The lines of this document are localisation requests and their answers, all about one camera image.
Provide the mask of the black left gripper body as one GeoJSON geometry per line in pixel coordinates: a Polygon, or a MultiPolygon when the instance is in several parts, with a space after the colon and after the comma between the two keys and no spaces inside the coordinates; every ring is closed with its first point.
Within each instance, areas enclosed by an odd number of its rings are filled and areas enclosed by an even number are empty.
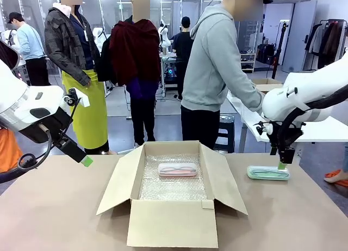
{"type": "Polygon", "coordinates": [[[72,140],[66,135],[63,136],[70,123],[72,123],[71,116],[59,107],[54,114],[29,125],[21,130],[20,133],[33,142],[41,144],[48,141],[46,133],[49,131],[52,138],[52,146],[71,147],[72,140]]]}

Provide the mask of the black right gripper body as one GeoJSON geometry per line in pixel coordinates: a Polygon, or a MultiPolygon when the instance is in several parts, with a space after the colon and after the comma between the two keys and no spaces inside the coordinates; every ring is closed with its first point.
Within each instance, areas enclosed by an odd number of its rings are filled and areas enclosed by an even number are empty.
{"type": "Polygon", "coordinates": [[[273,126],[272,134],[267,134],[271,147],[278,151],[291,146],[302,135],[303,131],[300,128],[281,128],[280,126],[273,126]]]}

